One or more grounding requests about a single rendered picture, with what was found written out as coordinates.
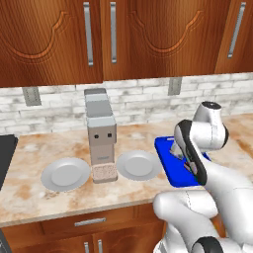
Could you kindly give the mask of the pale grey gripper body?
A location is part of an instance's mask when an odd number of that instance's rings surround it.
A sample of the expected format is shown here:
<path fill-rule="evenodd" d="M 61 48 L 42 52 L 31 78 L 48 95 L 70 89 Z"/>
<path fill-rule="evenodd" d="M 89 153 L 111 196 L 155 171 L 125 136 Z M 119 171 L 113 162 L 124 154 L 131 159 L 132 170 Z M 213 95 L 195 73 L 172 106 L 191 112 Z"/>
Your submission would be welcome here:
<path fill-rule="evenodd" d="M 183 151 L 181 150 L 180 146 L 174 141 L 170 147 L 170 153 L 175 156 L 176 158 L 183 160 L 185 158 Z"/>

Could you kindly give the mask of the blue tray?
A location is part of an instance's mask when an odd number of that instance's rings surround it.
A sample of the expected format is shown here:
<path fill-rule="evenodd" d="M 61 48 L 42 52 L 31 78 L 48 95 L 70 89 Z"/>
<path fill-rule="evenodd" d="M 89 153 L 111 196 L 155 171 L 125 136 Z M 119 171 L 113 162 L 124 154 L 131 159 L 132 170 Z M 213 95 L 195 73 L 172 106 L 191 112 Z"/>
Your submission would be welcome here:
<path fill-rule="evenodd" d="M 179 159 L 170 152 L 173 143 L 173 136 L 158 136 L 154 140 L 156 152 L 169 183 L 176 188 L 201 186 L 207 177 L 202 175 L 199 181 L 199 178 L 187 167 L 187 159 Z"/>

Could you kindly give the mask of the grey round plate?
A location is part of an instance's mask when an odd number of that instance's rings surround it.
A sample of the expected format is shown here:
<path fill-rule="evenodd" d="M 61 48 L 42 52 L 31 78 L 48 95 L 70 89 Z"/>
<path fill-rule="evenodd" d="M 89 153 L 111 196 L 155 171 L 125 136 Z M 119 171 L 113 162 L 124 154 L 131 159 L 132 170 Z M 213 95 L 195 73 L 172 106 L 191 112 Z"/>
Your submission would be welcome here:
<path fill-rule="evenodd" d="M 123 153 L 117 160 L 120 174 L 134 181 L 148 181 L 162 170 L 158 157 L 144 150 L 133 150 Z"/>
<path fill-rule="evenodd" d="M 90 166 L 80 158 L 58 159 L 42 171 L 42 184 L 55 192 L 68 192 L 87 182 L 91 174 Z"/>

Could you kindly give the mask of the grey coffee machine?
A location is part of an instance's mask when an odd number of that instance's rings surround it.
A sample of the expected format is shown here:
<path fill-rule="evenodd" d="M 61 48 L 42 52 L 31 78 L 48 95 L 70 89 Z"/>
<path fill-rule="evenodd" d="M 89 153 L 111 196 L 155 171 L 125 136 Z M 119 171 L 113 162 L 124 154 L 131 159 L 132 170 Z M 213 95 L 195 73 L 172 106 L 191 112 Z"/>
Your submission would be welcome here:
<path fill-rule="evenodd" d="M 93 182 L 117 181 L 117 123 L 107 91 L 105 88 L 86 89 L 84 97 Z"/>

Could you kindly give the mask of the wooden drawer front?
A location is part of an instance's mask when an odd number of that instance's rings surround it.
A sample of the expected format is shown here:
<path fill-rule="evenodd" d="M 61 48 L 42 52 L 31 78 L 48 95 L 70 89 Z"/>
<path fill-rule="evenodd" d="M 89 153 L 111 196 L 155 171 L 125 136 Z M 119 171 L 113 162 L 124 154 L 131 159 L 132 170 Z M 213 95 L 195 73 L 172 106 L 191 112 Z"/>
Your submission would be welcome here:
<path fill-rule="evenodd" d="M 76 221 L 99 217 L 105 217 L 107 221 L 78 227 L 74 226 L 74 222 Z M 124 224 L 126 226 L 146 224 L 149 221 L 158 221 L 158 218 L 154 214 L 152 204 L 144 204 L 46 220 L 42 222 L 42 229 L 45 234 L 75 234 L 101 230 L 120 224 Z"/>

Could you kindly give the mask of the wooden base cupboard door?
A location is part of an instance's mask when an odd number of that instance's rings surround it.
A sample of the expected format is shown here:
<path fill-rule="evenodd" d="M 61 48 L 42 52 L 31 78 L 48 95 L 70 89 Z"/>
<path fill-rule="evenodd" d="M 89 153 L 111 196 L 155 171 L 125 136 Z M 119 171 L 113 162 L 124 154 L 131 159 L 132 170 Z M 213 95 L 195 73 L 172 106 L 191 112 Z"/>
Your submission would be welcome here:
<path fill-rule="evenodd" d="M 99 253 L 98 240 L 102 239 L 103 253 L 153 253 L 162 238 L 163 222 L 106 231 L 93 235 L 94 253 Z"/>
<path fill-rule="evenodd" d="M 13 253 L 85 253 L 84 242 L 89 243 L 90 253 L 94 253 L 90 235 L 45 241 L 11 241 Z"/>

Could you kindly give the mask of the black hob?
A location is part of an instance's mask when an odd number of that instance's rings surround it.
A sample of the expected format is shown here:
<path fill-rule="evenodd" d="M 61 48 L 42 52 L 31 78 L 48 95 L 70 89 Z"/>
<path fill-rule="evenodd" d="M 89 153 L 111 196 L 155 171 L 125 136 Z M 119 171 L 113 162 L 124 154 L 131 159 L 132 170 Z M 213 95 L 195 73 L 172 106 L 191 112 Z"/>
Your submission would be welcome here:
<path fill-rule="evenodd" d="M 13 134 L 0 135 L 0 190 L 12 161 L 18 138 Z"/>

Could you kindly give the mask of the dark grey oven front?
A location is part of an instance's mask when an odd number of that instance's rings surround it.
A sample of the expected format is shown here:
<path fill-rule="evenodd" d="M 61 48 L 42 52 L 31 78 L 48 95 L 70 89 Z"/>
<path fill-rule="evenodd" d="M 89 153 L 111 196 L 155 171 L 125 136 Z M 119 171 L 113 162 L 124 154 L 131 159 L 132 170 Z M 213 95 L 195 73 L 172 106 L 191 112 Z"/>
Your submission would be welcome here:
<path fill-rule="evenodd" d="M 0 229 L 0 253 L 12 253 L 11 247 L 1 229 Z"/>

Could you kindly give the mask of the grey wall socket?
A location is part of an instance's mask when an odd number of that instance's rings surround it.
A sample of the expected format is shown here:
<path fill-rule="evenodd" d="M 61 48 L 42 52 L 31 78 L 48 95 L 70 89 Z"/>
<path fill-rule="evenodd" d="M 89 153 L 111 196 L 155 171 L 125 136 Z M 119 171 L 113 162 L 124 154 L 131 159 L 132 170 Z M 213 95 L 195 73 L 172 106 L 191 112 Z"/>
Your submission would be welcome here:
<path fill-rule="evenodd" d="M 181 92 L 182 77 L 171 77 L 169 80 L 168 95 L 179 95 Z"/>
<path fill-rule="evenodd" d="M 23 87 L 22 90 L 28 107 L 40 106 L 42 104 L 38 87 Z"/>

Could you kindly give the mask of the wide wooden wall cupboard door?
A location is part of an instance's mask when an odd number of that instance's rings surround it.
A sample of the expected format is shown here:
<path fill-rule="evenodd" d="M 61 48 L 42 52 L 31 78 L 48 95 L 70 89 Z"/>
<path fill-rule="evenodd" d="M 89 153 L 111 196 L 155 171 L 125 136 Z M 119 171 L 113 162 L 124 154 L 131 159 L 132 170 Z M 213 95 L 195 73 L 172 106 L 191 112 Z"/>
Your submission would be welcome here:
<path fill-rule="evenodd" d="M 117 63 L 110 2 L 117 3 Z M 100 0 L 106 81 L 213 74 L 230 0 Z"/>

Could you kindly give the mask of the narrow wooden wall cupboard door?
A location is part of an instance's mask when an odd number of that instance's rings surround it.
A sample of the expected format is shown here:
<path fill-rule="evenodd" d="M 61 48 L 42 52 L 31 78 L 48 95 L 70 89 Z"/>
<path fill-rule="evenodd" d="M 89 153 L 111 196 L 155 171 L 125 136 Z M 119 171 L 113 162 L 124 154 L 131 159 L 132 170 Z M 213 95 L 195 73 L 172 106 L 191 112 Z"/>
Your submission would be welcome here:
<path fill-rule="evenodd" d="M 240 3 L 246 2 L 232 58 L 227 58 Z M 253 72 L 253 0 L 231 0 L 216 61 L 216 74 Z"/>

